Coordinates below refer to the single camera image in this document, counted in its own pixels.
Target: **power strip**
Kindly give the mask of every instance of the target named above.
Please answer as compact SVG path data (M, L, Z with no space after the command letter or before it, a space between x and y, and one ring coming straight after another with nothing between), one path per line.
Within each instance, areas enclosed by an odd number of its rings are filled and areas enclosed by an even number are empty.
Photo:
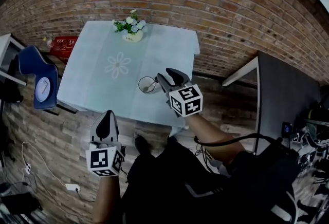
M26 163L25 173L28 174L28 175L31 173L31 164L30 163Z
M66 189L69 190L69 191L80 191L80 186L77 185L77 184L65 184L66 186Z

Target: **flower pattern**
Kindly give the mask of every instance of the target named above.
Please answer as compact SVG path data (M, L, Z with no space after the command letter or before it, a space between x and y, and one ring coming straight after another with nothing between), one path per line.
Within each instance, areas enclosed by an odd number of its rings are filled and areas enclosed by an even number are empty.
M123 53L119 52L117 58L115 59L112 56L107 58L109 65L104 69L105 72L112 72L112 78L116 79L119 76L119 73L128 74L129 69L125 66L129 64L132 60L130 58L124 58Z

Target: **red brick wall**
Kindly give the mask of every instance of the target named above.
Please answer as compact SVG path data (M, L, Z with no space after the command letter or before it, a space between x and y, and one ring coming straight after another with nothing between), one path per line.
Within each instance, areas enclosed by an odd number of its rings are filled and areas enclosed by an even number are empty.
M258 50L329 82L328 13L318 0L0 0L0 33L46 49L43 37L78 35L87 20L122 19L197 31L194 70L225 77Z

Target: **glass cup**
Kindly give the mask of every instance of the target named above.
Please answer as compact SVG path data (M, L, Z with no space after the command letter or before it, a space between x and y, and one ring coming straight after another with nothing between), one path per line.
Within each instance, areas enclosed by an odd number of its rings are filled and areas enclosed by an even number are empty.
M138 82L138 88L145 94L150 94L155 88L155 80L152 77L145 76Z

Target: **human arm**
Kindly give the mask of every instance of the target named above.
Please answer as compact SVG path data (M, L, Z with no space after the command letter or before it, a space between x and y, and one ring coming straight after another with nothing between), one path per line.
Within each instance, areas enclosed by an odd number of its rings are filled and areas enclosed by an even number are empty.
M220 143L234 139L231 134L220 130L199 114L187 116L185 120L200 142ZM214 159L223 162L224 165L231 164L235 156L245 150L239 142L218 147L205 146L205 148Z
M108 223L118 214L120 214L119 177L102 177L92 212L93 223Z

